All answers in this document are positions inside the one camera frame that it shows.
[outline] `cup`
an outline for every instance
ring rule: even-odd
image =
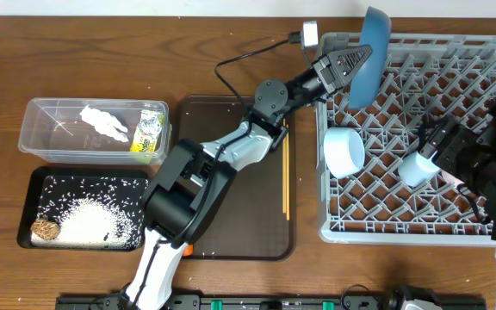
[[[336,178],[360,171],[365,163],[363,139],[352,128],[332,127],[325,133],[325,161]]]
[[[441,170],[431,162],[432,158],[433,156],[425,158],[418,152],[407,156],[397,168],[401,180],[412,187],[417,187],[424,182],[430,181]]]

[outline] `wooden table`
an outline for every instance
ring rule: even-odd
[[[16,244],[30,173],[43,160],[19,152],[28,101],[38,96],[166,101],[174,114],[190,94],[229,95],[216,62],[266,47],[301,18],[0,17],[0,309],[49,309],[61,294],[102,295],[133,279],[141,251],[32,251]],[[322,18],[321,34],[359,32],[361,18]],[[496,34],[496,20],[394,19],[394,32]],[[223,68],[243,95],[266,78],[304,70],[298,46]],[[482,295],[494,307],[494,249],[329,245],[317,234],[315,118],[295,115],[297,246],[281,263],[180,264],[174,287],[211,295],[338,295],[354,283],[395,283]]]

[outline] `pile of white granules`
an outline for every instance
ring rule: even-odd
[[[126,212],[117,205],[91,198],[72,199],[68,203],[68,209],[55,220],[60,226],[59,236],[53,240],[44,240],[32,233],[33,245],[88,249],[124,248],[136,229]]]

